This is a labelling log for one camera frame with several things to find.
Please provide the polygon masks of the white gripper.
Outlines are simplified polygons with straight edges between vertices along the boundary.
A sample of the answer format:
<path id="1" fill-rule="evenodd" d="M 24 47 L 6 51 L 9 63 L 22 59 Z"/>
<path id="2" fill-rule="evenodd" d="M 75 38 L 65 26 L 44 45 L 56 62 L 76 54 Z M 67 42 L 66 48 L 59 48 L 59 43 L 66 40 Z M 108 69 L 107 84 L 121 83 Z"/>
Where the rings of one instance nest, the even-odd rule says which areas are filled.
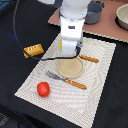
<path id="1" fill-rule="evenodd" d="M 62 40 L 62 54 L 72 56 L 77 43 L 82 38 L 84 20 L 71 20 L 60 17 L 60 34 Z"/>

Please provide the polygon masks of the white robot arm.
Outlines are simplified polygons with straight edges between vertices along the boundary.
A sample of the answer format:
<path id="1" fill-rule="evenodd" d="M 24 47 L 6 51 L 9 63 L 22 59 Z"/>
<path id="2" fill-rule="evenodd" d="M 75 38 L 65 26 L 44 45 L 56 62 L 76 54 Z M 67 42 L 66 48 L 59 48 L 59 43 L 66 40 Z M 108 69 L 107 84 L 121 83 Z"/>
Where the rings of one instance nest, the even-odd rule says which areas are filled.
<path id="1" fill-rule="evenodd" d="M 62 54 L 72 56 L 77 43 L 82 39 L 82 28 L 91 0 L 39 0 L 59 8 Z"/>

